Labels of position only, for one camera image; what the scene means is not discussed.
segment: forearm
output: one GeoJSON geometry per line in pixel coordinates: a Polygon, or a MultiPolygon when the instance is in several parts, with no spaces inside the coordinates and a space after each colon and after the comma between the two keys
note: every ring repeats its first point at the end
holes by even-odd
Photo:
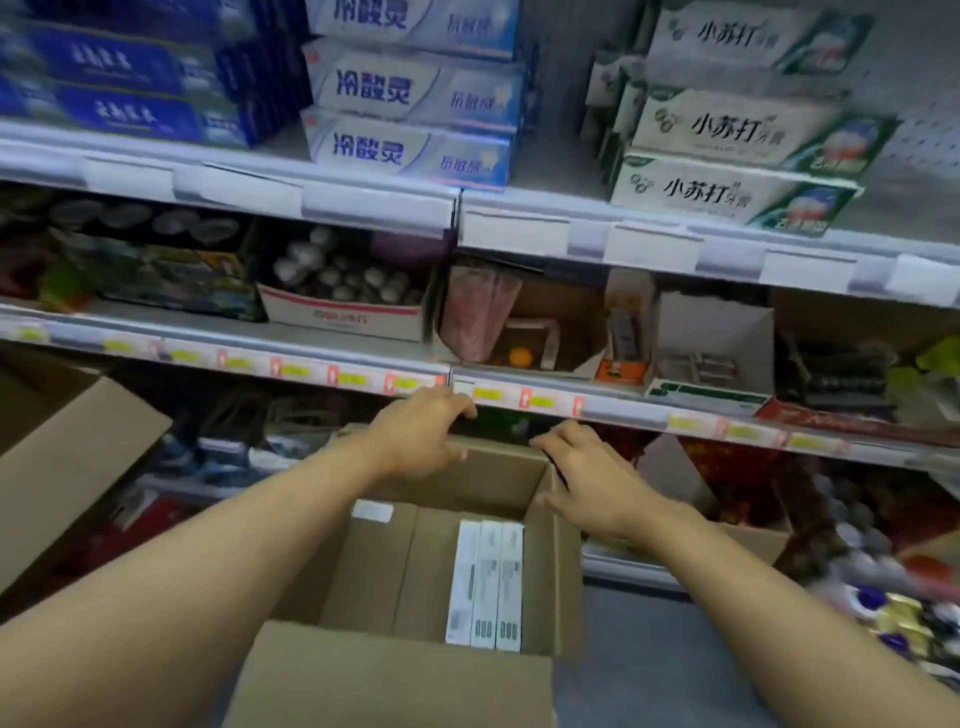
{"type": "Polygon", "coordinates": [[[960,700],[819,599],[670,501],[637,509],[654,553],[724,635],[790,726],[954,725],[960,700]]]}
{"type": "Polygon", "coordinates": [[[0,628],[5,720],[180,724],[242,659],[331,525],[382,474],[365,438],[321,450],[0,628]]]}

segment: tiled floor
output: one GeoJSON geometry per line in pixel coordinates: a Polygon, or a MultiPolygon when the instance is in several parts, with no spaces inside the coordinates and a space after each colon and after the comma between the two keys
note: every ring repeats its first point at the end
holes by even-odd
{"type": "Polygon", "coordinates": [[[584,659],[554,672],[560,728],[776,728],[689,602],[585,589],[584,659]]]}

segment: hand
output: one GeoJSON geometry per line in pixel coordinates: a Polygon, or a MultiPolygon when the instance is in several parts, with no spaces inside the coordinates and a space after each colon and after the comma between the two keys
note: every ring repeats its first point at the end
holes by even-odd
{"type": "Polygon", "coordinates": [[[591,427],[567,420],[530,444],[553,458],[569,489],[541,502],[589,534],[635,542],[646,517],[668,502],[591,427]]]}
{"type": "Polygon", "coordinates": [[[367,430],[375,448],[371,457],[382,458],[389,473],[423,477],[448,463],[467,458],[467,451],[446,443],[453,421],[471,419],[477,408],[467,395],[449,387],[419,389],[407,400],[397,400],[380,411],[367,430]]]}

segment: left hand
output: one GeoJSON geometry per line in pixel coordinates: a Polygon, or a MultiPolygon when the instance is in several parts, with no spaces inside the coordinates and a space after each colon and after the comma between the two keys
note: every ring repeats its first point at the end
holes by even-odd
{"type": "Polygon", "coordinates": [[[448,445],[446,436],[460,415],[471,419],[477,408],[467,395],[449,387],[419,389],[407,400],[397,400],[380,411],[367,430],[389,473],[424,477],[444,465],[464,460],[467,451],[448,445]]]}

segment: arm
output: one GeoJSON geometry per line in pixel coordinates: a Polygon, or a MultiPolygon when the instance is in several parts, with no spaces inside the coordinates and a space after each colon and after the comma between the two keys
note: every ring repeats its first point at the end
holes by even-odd
{"type": "Polygon", "coordinates": [[[533,441],[569,495],[547,505],[589,533],[660,559],[724,635],[770,707],[797,728],[940,728],[960,699],[759,561],[694,509],[659,495],[589,427],[533,441]]]}
{"type": "Polygon", "coordinates": [[[331,526],[383,475],[424,475],[473,402],[446,388],[224,501],[0,627],[4,725],[181,726],[236,667],[331,526]]]}

